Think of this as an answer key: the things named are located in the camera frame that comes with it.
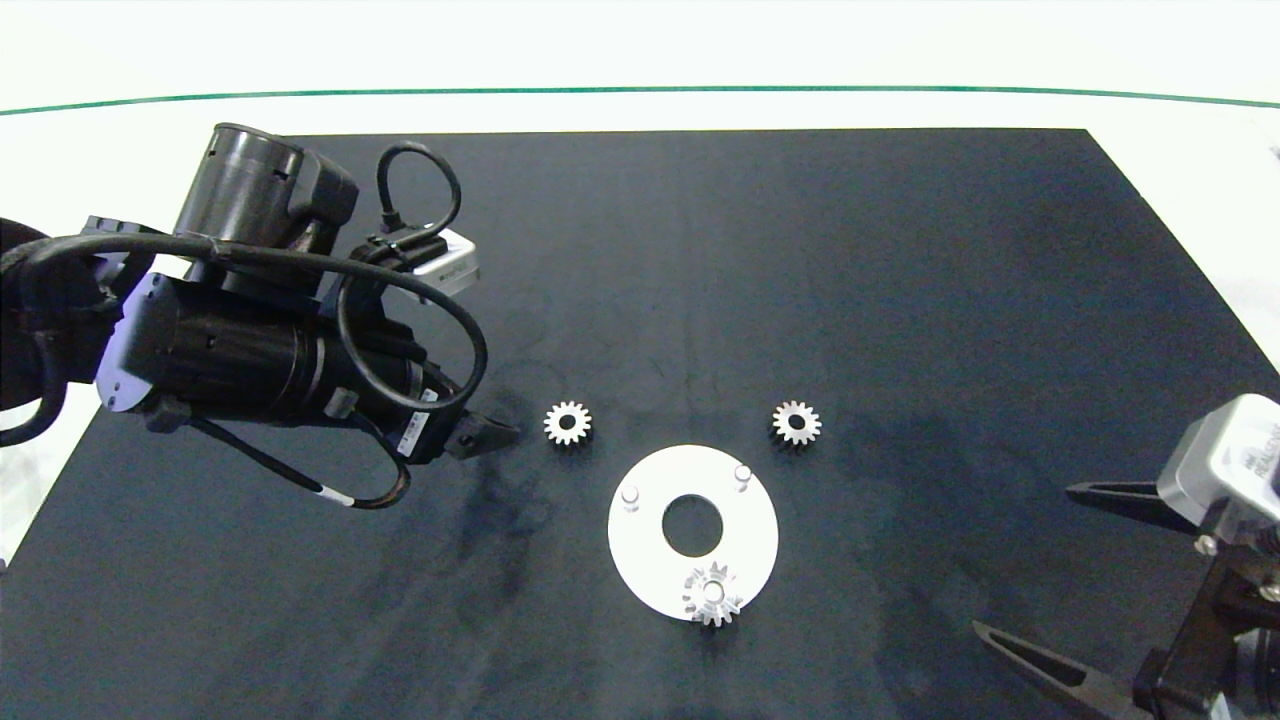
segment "white floor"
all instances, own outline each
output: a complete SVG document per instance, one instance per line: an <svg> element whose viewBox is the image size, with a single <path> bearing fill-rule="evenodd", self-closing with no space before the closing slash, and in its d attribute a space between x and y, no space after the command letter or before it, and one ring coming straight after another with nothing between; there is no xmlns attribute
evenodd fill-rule
<svg viewBox="0 0 1280 720"><path fill-rule="evenodd" d="M1271 102L923 91L399 94L0 114L0 215L54 234L76 232L91 213L172 227L211 127L228 120L282 135L1087 128L1280 369L1280 5L123 5L0 4L0 113L219 92L689 85L1084 88ZM239 23L246 14L255 23ZM387 27L422 28L422 40L388 36ZM47 60L52 47L56 61ZM484 238L474 240L483 258ZM0 450L0 560L18 550L96 405L92 388L76 387L52 430ZM0 424L26 413L0 414Z"/></svg>

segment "gear teeth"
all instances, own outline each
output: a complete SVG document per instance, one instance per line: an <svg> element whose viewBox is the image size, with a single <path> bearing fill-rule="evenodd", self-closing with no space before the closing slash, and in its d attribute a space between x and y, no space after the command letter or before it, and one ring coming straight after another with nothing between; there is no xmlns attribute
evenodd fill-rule
<svg viewBox="0 0 1280 720"><path fill-rule="evenodd" d="M689 619L703 626L714 624L717 628L733 623L733 615L741 612L742 607L742 597L732 593L733 579L735 575L728 574L728 565L714 560L709 566L694 568L685 579L685 593L681 597L686 602ZM717 600L703 594L710 583L721 587Z"/></svg>
<svg viewBox="0 0 1280 720"><path fill-rule="evenodd" d="M573 420L568 428L561 425L564 418ZM571 450L591 438L591 420L590 410L581 402L559 402L547 413L543 432L557 450Z"/></svg>
<svg viewBox="0 0 1280 720"><path fill-rule="evenodd" d="M791 425L792 418L800 419L800 427ZM787 401L773 410L773 423L769 424L769 437L787 450L806 448L822 434L822 420L818 411L800 401Z"/></svg>

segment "metal gear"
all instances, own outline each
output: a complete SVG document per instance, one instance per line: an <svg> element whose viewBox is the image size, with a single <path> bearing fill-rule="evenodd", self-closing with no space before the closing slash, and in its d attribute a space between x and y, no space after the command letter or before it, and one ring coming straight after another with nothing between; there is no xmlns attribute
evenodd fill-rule
<svg viewBox="0 0 1280 720"><path fill-rule="evenodd" d="M557 447L572 447L591 434L591 414L581 402L553 405L543 424L547 425L547 439Z"/></svg>
<svg viewBox="0 0 1280 720"><path fill-rule="evenodd" d="M773 439L792 448L808 446L822 434L818 413L804 402L783 402L773 410Z"/></svg>
<svg viewBox="0 0 1280 720"><path fill-rule="evenodd" d="M732 623L733 615L742 609L742 598L733 592L733 579L736 575L728 574L728 565L717 565L712 561L709 568L694 568L694 571L685 580L685 612L690 620L703 625Z"/></svg>

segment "black table surface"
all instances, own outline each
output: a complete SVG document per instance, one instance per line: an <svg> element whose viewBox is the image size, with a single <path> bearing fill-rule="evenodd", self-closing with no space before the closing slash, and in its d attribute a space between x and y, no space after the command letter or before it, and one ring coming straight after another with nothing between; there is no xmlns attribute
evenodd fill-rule
<svg viewBox="0 0 1280 720"><path fill-rule="evenodd" d="M390 140L298 138L362 182L344 247ZM416 140L480 247L471 406L524 441L361 512L100 414L3 579L0 715L1066 717L970 620L1125 680L1172 639L1189 539L1062 489L1153 480L1189 423L1280 380L1088 133ZM392 176L410 219L440 211L426 163ZM392 306L465 375L447 319ZM596 418L586 452L539 434L562 400ZM809 452L767 438L786 400L822 414ZM390 477L358 433L236 429L343 489ZM649 610L609 556L617 483L678 443L751 465L777 510L773 575L721 630Z"/></svg>

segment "green line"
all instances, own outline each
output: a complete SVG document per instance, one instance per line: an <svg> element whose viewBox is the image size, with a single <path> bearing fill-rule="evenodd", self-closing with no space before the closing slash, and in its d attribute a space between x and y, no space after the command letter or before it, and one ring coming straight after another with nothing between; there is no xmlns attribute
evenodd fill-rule
<svg viewBox="0 0 1280 720"><path fill-rule="evenodd" d="M1057 87L1000 87L965 85L675 85L675 86L605 86L605 87L403 87L374 90L266 90L259 92L207 92L201 95L157 95L155 97L127 97L95 102L69 102L0 110L3 115L54 113L58 110L84 110L88 108L114 108L118 105L143 105L150 102L186 102L188 100L243 100L247 97L339 97L353 95L602 95L648 92L1004 92L1014 95L1080 95L1088 97L1124 97L1130 100L1165 100L1172 102L1202 102L1208 105L1236 105L1243 108L1280 109L1280 102L1263 100L1236 100L1231 97L1202 97L1197 95L1166 95L1161 92L1126 92L1121 90L1071 90Z"/></svg>

